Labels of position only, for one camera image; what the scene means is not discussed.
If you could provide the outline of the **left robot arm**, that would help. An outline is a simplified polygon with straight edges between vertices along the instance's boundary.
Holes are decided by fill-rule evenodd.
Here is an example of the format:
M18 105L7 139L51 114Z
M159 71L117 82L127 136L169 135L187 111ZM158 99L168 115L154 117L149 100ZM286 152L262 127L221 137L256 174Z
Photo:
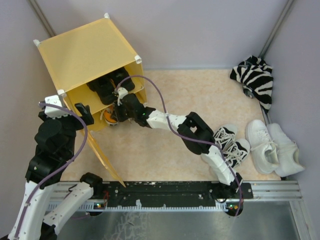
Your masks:
M61 180L63 171L80 154L75 151L78 130L88 133L94 123L89 105L76 103L77 115L62 104L39 103L38 117L42 124L34 139L35 154L25 174L25 191L9 240L39 240L45 227L43 219L51 194Z

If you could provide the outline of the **yellow cabinet door panel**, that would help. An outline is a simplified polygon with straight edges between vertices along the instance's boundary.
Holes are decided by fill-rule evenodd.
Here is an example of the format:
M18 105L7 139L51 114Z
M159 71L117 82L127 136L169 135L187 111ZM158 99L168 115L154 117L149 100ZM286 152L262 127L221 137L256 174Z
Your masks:
M90 131L87 133L87 142L100 161L100 163L103 165L103 167L109 172L109 174L113 177L114 180L118 181L123 187L126 187L123 179L120 177L120 175L117 173L117 171L114 169L112 164L110 163L107 156L104 154L98 143L96 142L95 138L92 136Z

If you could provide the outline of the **black white sneaker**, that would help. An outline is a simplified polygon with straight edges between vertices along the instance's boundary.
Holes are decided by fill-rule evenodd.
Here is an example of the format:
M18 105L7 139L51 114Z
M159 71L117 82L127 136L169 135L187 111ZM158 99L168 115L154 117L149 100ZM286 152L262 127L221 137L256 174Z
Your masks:
M213 138L221 150L226 150L235 140L238 128L234 124L225 124L214 132Z
M250 143L244 139L237 139L224 152L223 156L232 168L240 166L249 156L251 150Z

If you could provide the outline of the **orange sneaker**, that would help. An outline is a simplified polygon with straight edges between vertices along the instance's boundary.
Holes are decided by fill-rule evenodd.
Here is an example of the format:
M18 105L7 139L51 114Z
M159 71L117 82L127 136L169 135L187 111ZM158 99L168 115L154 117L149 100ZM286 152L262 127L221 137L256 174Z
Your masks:
M110 105L100 111L99 119L105 121L109 126L115 126L118 124L118 121L112 117L114 112L113 105Z

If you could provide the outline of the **black shoe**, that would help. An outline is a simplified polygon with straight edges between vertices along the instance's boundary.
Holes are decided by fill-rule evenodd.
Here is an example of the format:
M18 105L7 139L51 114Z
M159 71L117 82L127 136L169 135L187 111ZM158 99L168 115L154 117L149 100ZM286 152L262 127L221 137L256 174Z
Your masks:
M96 92L104 105L110 105L117 100L115 87L107 76L100 76L87 83L89 89Z
M124 67L118 68L109 73L109 77L117 87L118 84L125 78L128 78L130 75ZM132 91L135 88L135 84L132 79L129 77L121 85L122 88L125 88L128 92Z

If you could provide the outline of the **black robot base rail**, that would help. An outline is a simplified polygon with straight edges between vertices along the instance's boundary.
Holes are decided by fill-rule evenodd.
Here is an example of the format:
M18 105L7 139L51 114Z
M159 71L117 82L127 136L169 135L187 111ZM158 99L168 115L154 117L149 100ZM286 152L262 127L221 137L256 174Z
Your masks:
M104 182L102 191L80 206L80 211L100 212L226 212L240 214L239 199L251 200L250 183L241 184L242 193L232 193L215 181L117 181Z

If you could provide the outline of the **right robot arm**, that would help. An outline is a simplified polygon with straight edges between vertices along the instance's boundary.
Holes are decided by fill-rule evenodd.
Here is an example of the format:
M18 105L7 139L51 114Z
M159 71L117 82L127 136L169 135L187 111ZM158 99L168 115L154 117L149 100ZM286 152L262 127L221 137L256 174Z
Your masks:
M241 192L241 176L227 163L214 132L197 113L169 114L166 109L144 106L133 93L119 97L113 106L112 114L118 122L131 119L141 127L168 130L180 137L190 152L208 163L227 197L235 198Z

